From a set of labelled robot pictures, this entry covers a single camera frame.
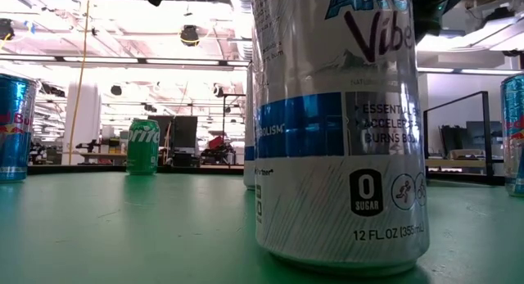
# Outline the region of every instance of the metal can bottom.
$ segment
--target metal can bottom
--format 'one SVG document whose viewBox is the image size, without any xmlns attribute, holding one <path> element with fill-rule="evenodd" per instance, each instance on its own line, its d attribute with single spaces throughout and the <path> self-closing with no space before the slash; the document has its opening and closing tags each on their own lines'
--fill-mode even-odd
<svg viewBox="0 0 524 284">
<path fill-rule="evenodd" d="M 129 175 L 153 175 L 156 172 L 128 172 Z"/>
<path fill-rule="evenodd" d="M 25 178 L 27 178 L 27 171 L 23 169 L 0 172 L 0 183 L 22 182 Z"/>
<path fill-rule="evenodd" d="M 326 273 L 333 275 L 352 276 L 352 277 L 387 277 L 399 273 L 407 272 L 414 268 L 417 260 L 410 260 L 407 262 L 370 266 L 367 264 L 351 264 L 351 263 L 319 263 L 311 260 L 295 259 L 286 255 L 280 255 L 273 251 L 270 253 L 277 259 L 316 273 Z"/>
</svg>

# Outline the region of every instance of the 0 sugar logo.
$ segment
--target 0 sugar logo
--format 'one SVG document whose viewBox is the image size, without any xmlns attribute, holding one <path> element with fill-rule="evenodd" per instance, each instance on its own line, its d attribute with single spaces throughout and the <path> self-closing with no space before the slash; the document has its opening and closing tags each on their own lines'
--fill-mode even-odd
<svg viewBox="0 0 524 284">
<path fill-rule="evenodd" d="M 371 217 L 384 210 L 382 174 L 375 169 L 359 169 L 350 174 L 351 211 Z"/>
</svg>

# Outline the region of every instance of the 12 fl oz text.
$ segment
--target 12 fl oz text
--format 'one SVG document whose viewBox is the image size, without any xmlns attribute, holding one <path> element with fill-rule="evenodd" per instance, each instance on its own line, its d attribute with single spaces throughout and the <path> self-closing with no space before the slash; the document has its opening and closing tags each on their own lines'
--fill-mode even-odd
<svg viewBox="0 0 524 284">
<path fill-rule="evenodd" d="M 380 241 L 410 237 L 424 231 L 424 223 L 420 223 L 385 230 L 357 230 L 353 232 L 353 236 L 356 241 Z"/>
</svg>

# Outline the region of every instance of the pillar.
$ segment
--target pillar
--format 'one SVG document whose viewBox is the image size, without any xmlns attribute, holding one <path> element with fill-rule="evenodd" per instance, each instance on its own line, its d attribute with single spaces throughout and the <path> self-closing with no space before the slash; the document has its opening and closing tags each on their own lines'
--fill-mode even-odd
<svg viewBox="0 0 524 284">
<path fill-rule="evenodd" d="M 80 90 L 79 105 L 76 113 L 75 135 L 71 150 L 73 152 L 87 152 L 86 149 L 76 149 L 80 143 L 90 143 L 97 140 L 100 134 L 100 114 L 102 112 L 102 95 L 98 88 L 96 76 L 90 70 L 84 72 L 82 89 Z M 65 118 L 65 132 L 63 140 L 62 164 L 69 165 L 69 143 L 75 113 L 76 95 L 79 91 L 79 75 L 72 79 L 67 94 L 67 108 Z M 84 162 L 84 158 L 78 154 L 71 157 L 71 165 Z"/>
</svg>

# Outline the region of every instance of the blue stripe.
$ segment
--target blue stripe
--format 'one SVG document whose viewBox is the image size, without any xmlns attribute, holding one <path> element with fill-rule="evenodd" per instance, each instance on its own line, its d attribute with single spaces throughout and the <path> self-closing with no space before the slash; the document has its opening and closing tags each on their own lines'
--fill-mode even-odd
<svg viewBox="0 0 524 284">
<path fill-rule="evenodd" d="M 254 161 L 255 160 L 255 146 L 249 146 L 244 148 L 244 160 Z"/>
<path fill-rule="evenodd" d="M 294 97 L 258 109 L 257 158 L 343 156 L 341 94 Z"/>
</svg>

